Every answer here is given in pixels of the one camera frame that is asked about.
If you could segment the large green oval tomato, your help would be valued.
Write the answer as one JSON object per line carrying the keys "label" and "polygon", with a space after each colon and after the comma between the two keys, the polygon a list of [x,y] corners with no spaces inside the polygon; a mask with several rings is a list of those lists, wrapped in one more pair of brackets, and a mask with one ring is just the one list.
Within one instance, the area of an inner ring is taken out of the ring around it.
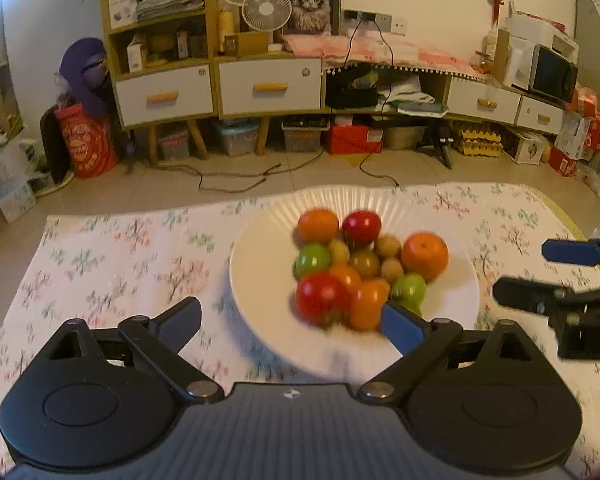
{"label": "large green oval tomato", "polygon": [[407,273],[398,278],[392,285],[390,298],[407,308],[407,310],[421,315],[420,306],[425,299],[426,292],[426,280],[417,273]]}

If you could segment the orange tomato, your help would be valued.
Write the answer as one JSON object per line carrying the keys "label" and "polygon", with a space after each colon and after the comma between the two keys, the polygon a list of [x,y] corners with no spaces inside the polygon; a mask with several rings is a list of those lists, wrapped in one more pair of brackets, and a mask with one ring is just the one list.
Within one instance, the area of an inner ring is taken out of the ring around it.
{"label": "orange tomato", "polygon": [[329,274],[340,281],[350,295],[354,295],[358,291],[363,281],[360,274],[350,266],[332,266]]}
{"label": "orange tomato", "polygon": [[349,326],[359,332],[377,330],[380,311],[388,301],[390,285],[382,278],[362,281],[352,296]]}

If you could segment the yellow-brown longan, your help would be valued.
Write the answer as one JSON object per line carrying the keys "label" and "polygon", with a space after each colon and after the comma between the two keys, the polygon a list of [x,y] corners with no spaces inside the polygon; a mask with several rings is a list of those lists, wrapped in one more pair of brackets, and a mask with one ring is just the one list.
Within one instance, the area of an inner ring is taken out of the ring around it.
{"label": "yellow-brown longan", "polygon": [[394,284],[399,278],[402,278],[405,271],[398,258],[387,258],[380,265],[380,276],[389,284]]}

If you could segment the large orange mandarin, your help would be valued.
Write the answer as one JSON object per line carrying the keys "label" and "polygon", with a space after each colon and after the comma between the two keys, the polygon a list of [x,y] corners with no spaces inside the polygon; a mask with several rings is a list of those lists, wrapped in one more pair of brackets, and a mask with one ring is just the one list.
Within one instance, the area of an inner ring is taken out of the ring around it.
{"label": "large orange mandarin", "polygon": [[401,262],[407,272],[419,274],[425,281],[434,281],[449,264],[449,249],[440,236],[431,232],[416,232],[405,240]]}

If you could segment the brownish yellow tomato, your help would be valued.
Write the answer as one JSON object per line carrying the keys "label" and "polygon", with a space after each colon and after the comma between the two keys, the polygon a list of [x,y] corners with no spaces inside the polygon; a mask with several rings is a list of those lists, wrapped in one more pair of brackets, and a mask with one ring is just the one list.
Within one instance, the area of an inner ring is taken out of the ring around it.
{"label": "brownish yellow tomato", "polygon": [[380,259],[371,249],[352,252],[348,266],[355,270],[362,280],[371,280],[380,274]]}

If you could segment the brown longan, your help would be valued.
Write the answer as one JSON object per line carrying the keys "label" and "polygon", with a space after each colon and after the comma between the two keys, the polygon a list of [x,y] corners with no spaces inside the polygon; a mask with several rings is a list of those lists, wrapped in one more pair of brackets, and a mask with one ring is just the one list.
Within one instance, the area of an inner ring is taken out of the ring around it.
{"label": "brown longan", "polygon": [[331,240],[327,244],[331,266],[346,266],[351,258],[348,245],[343,240]]}
{"label": "brown longan", "polygon": [[401,241],[391,234],[381,235],[374,244],[374,251],[381,259],[396,258],[401,248]]}

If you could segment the red tomato with stem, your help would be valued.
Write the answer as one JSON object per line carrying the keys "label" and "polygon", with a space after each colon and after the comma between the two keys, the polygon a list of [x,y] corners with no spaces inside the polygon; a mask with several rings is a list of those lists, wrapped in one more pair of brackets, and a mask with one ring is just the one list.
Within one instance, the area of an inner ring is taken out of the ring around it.
{"label": "red tomato with stem", "polygon": [[296,289],[296,308],[308,323],[321,328],[342,324],[349,317],[350,292],[327,271],[304,276]]}

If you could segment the light green tomato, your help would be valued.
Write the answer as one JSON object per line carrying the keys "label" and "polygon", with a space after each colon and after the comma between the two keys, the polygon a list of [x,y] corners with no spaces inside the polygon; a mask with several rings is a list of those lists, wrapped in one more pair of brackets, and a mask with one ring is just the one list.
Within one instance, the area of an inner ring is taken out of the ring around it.
{"label": "light green tomato", "polygon": [[320,243],[305,244],[294,262],[294,277],[301,280],[304,276],[325,271],[330,267],[330,253]]}

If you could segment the small orange mandarin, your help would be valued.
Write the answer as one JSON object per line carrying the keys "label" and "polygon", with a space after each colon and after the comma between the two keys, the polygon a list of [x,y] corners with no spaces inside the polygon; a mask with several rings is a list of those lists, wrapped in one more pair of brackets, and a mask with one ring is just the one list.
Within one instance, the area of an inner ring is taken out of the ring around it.
{"label": "small orange mandarin", "polygon": [[297,223],[297,232],[304,244],[328,244],[339,234],[340,223],[329,209],[314,208],[304,212]]}

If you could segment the floral tablecloth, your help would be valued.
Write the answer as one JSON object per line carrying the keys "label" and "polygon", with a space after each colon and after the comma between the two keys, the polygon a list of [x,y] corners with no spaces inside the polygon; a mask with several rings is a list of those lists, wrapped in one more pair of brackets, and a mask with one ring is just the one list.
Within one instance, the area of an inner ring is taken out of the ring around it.
{"label": "floral tablecloth", "polygon": [[[570,470],[583,478],[600,471],[600,362],[558,359],[545,318],[501,308],[491,295],[504,275],[600,287],[600,269],[542,257],[546,240],[574,240],[579,230],[545,195],[523,185],[328,186],[144,214],[49,218],[0,330],[0,404],[62,322],[83,318],[93,328],[114,327],[134,314],[155,316],[187,296],[200,301],[202,325],[184,359],[224,388],[317,378],[366,382],[399,356],[385,337],[341,326],[321,330],[294,312],[294,227],[314,207],[340,216],[376,211],[384,231],[397,237],[439,234],[450,262],[429,286],[422,315],[478,330],[501,318],[516,321],[581,405]],[[0,435],[0,472],[11,466]]]}

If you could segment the white ribbed plate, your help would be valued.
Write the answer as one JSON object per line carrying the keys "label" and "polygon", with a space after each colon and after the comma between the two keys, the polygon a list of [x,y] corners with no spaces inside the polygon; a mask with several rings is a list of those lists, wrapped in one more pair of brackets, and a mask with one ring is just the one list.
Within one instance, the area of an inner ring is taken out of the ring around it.
{"label": "white ribbed plate", "polygon": [[478,278],[434,216],[436,193],[330,186],[265,207],[230,256],[230,288],[258,341],[306,374],[365,382],[399,356],[379,329],[384,300],[474,327]]}

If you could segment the orange red drum bucket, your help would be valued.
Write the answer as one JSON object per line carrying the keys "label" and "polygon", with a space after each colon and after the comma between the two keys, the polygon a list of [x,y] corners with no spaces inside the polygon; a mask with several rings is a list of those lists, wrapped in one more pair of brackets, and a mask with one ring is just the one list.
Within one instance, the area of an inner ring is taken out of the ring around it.
{"label": "orange red drum bucket", "polygon": [[81,104],[56,107],[54,115],[78,178],[99,177],[117,166],[118,155],[106,115],[90,115]]}

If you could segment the red box under bench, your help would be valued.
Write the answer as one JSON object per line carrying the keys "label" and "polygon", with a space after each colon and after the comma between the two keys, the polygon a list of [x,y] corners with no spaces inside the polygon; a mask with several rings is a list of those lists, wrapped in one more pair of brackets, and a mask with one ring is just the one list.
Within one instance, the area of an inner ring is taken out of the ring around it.
{"label": "red box under bench", "polygon": [[382,149],[384,130],[364,125],[333,125],[326,136],[326,150],[331,155],[378,153]]}

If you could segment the low wooden tv bench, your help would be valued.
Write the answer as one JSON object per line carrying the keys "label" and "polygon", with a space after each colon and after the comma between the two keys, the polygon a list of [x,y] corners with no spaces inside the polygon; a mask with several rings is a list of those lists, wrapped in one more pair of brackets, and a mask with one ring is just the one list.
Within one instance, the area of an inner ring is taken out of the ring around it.
{"label": "low wooden tv bench", "polygon": [[389,64],[351,63],[324,70],[329,113],[404,115],[496,122],[554,136],[564,108],[508,88],[489,76]]}

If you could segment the purple plush toy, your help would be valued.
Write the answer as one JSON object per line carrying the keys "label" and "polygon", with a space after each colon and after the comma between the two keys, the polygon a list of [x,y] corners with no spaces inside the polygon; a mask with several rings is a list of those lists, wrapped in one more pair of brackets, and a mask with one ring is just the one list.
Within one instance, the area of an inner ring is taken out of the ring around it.
{"label": "purple plush toy", "polygon": [[107,113],[107,103],[102,98],[108,78],[105,61],[102,40],[87,37],[68,47],[60,62],[59,73],[69,92],[90,115]]}

